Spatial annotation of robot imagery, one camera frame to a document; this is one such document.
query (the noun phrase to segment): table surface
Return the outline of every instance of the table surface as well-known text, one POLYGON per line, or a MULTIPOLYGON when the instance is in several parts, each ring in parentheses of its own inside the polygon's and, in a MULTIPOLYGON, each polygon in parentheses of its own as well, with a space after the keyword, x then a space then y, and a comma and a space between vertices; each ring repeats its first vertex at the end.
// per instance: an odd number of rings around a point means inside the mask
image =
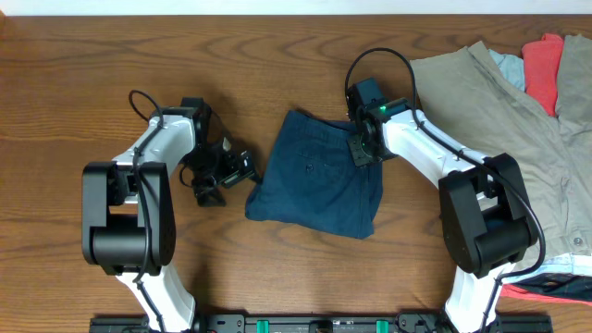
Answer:
MULTIPOLYGON (((0 41, 0 330, 82 332, 94 315, 138 314, 126 288, 80 249, 80 180, 145 131, 130 89, 162 105, 202 96, 265 169, 286 112, 346 120, 343 80, 374 46, 409 58, 479 40, 501 53, 544 32, 592 36, 590 17, 103 17, 6 18, 0 41)), ((376 76, 409 95, 404 67, 371 55, 352 81, 376 76)), ((200 208, 171 180, 174 262, 205 311, 392 314, 438 309, 454 264, 441 239, 438 194, 402 159, 384 165, 375 235, 352 240, 244 217, 253 188, 200 208)), ((592 330, 585 305, 502 299, 502 312, 547 313, 557 332, 592 330)))

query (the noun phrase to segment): black cable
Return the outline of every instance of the black cable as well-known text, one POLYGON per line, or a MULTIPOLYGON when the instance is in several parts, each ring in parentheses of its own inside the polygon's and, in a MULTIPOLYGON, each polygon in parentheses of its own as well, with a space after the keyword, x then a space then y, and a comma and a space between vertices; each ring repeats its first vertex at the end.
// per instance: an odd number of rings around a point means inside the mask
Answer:
POLYGON ((141 91, 135 90, 135 89, 132 90, 131 92, 129 92, 129 95, 128 95, 129 105, 131 105, 131 108, 136 113, 136 115, 138 115, 138 117, 144 119, 144 121, 146 121, 146 122, 149 122, 150 119, 148 119, 147 116, 145 116, 142 112, 140 112, 140 110, 138 110, 138 108, 136 107, 136 104, 133 102, 134 93, 137 93, 137 94, 140 94, 140 95, 146 97, 154 106, 158 106, 158 103, 152 97, 150 97, 150 95, 148 95, 148 93, 146 93, 146 92, 141 92, 141 91))
POLYGON ((501 280, 504 278, 518 277, 521 275, 533 273, 537 269, 539 269, 541 267, 541 265, 543 265, 543 262, 545 261, 545 254, 547 251, 547 244, 545 242, 545 235, 543 234, 543 228, 541 227, 540 222, 538 221, 537 215, 530 207, 530 204, 528 204, 526 202, 524 197, 511 185, 511 183, 508 180, 506 180, 503 176, 501 176, 501 175, 497 174, 496 172, 494 172, 493 170, 491 170, 489 167, 484 166, 483 164, 481 164, 481 163, 475 161, 474 159, 470 158, 469 156, 465 155, 462 150, 454 149, 453 147, 448 145, 446 142, 442 141, 434 133, 430 132, 426 128, 424 121, 419 121, 419 118, 417 116, 417 88, 415 85, 415 75, 413 73, 413 68, 412 68, 409 60, 407 60, 407 58, 405 58, 399 52, 389 49, 389 48, 386 48, 386 47, 377 47, 377 48, 366 50, 361 55, 358 55, 358 57, 351 64, 350 69, 348 70, 348 74, 345 77, 345 98, 346 98, 346 101, 348 100, 348 88, 350 85, 350 75, 352 74, 353 68, 364 56, 366 56, 370 53, 373 53, 373 52, 391 53, 391 54, 397 56, 405 64, 407 69, 409 69, 409 74, 411 76, 411 84, 412 84, 412 89, 413 89, 411 108, 412 108, 413 121, 415 121, 415 123, 417 124, 417 127, 419 129, 421 129, 432 140, 439 143, 442 147, 448 149, 452 153, 456 154, 462 160, 470 163, 471 165, 473 165, 473 166, 479 168, 480 170, 482 170, 483 172, 487 173, 489 176, 491 176, 493 178, 493 180, 497 181, 501 186, 503 186, 505 189, 509 190, 518 199, 520 204, 524 207, 524 209, 526 210, 526 213, 528 213, 529 217, 533 221, 535 221, 536 233, 538 234, 538 243, 539 243, 538 258, 536 259, 536 262, 532 266, 530 266, 526 269, 523 269, 523 270, 517 271, 517 272, 509 272, 509 273, 500 274, 500 275, 498 275, 498 277, 495 278, 496 283, 495 283, 494 289, 491 293, 491 296, 489 297, 489 301, 487 302, 487 308, 486 308, 485 312, 483 313, 483 322, 481 323, 481 332, 483 333, 483 332, 485 332, 485 329, 487 326, 487 318, 488 318, 489 311, 491 311, 491 307, 493 306, 493 302, 495 301, 495 298, 496 298, 496 295, 498 292, 498 288, 501 285, 501 280))
POLYGON ((138 290, 140 291, 140 293, 142 294, 142 296, 146 300, 146 303, 148 304, 150 309, 156 315, 156 319, 158 320, 158 326, 160 327, 160 331, 165 333, 165 324, 163 322, 163 316, 158 312, 158 309, 156 309, 156 306, 154 305, 152 299, 150 298, 150 295, 148 295, 148 293, 146 292, 146 289, 144 288, 143 283, 142 283, 142 277, 146 272, 146 266, 148 266, 148 260, 150 258, 150 251, 152 249, 152 229, 150 227, 150 214, 148 212, 148 203, 146 202, 146 195, 144 193, 144 188, 142 186, 143 182, 142 182, 142 178, 140 177, 140 170, 138 168, 138 162, 140 160, 140 156, 142 156, 142 152, 144 151, 144 149, 146 148, 146 146, 148 145, 150 140, 156 134, 158 134, 158 132, 164 127, 165 120, 164 120, 163 111, 160 108, 160 105, 158 105, 158 103, 150 95, 148 95, 146 92, 132 90, 129 92, 129 96, 128 96, 129 104, 131 105, 133 110, 136 112, 136 114, 138 114, 138 116, 140 116, 142 119, 148 121, 148 118, 146 116, 144 116, 138 110, 138 108, 136 108, 136 105, 133 103, 133 95, 135 93, 138 93, 138 94, 146 97, 154 105, 159 119, 158 119, 158 123, 156 123, 156 128, 148 134, 146 139, 144 139, 137 147, 134 147, 134 149, 133 149, 132 170, 133 170, 133 177, 136 181, 136 187, 138 188, 138 201, 139 201, 139 204, 142 206, 142 214, 143 214, 143 218, 144 218, 144 231, 145 231, 144 232, 145 246, 144 246, 144 256, 142 259, 142 265, 140 266, 140 272, 138 272, 138 275, 136 276, 136 278, 134 278, 132 280, 132 282, 138 286, 138 290))

